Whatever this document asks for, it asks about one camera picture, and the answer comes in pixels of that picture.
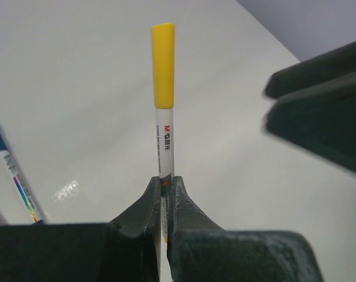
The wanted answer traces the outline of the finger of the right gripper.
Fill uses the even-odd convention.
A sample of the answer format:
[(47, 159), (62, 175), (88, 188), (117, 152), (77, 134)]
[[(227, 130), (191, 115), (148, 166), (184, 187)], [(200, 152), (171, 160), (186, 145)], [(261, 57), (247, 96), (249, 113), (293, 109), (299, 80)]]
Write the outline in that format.
[(356, 72), (356, 41), (274, 72), (264, 93), (278, 99), (353, 72)]
[(278, 98), (265, 129), (356, 173), (356, 72)]

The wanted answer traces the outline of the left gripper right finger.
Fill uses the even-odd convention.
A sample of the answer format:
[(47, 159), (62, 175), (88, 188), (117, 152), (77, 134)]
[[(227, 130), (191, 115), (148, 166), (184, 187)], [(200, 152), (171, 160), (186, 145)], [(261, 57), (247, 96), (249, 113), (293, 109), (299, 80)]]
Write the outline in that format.
[(222, 229), (190, 198), (180, 176), (173, 180), (169, 202), (167, 259), (173, 281), (323, 281), (302, 235)]

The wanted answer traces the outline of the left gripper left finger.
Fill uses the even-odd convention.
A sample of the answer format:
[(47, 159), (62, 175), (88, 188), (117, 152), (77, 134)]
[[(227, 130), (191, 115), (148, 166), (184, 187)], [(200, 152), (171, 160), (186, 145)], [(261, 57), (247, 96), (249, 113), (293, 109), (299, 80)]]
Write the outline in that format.
[(107, 223), (0, 227), (0, 281), (159, 281), (160, 181)]

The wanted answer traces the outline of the yellow marker pen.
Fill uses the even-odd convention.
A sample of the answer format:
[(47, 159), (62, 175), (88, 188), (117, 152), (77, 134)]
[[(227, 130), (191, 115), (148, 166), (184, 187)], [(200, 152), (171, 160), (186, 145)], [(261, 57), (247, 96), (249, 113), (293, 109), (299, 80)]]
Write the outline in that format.
[(156, 139), (158, 174), (161, 182), (162, 235), (164, 241), (168, 241), (169, 193), (174, 178), (173, 107), (156, 109)]

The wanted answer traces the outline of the blue marker pen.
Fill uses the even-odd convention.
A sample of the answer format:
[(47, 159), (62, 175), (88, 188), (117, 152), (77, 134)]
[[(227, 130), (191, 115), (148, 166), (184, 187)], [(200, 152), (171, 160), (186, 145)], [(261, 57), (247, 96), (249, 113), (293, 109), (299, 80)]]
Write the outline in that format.
[(44, 224), (44, 216), (38, 207), (33, 195), (29, 192), (26, 183), (20, 173), (19, 167), (16, 164), (13, 156), (9, 150), (3, 150), (0, 152), (0, 160), (6, 169), (6, 172), (12, 182), (13, 187), (21, 200), (21, 203), (25, 210), (28, 212), (33, 225)]

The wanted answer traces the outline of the yellow pen cap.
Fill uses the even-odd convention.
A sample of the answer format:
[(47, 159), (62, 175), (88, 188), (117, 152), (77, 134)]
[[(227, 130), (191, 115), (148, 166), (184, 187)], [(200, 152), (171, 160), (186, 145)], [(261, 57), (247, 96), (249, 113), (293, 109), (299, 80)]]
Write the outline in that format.
[(171, 109), (174, 105), (174, 24), (152, 26), (151, 43), (155, 108)]

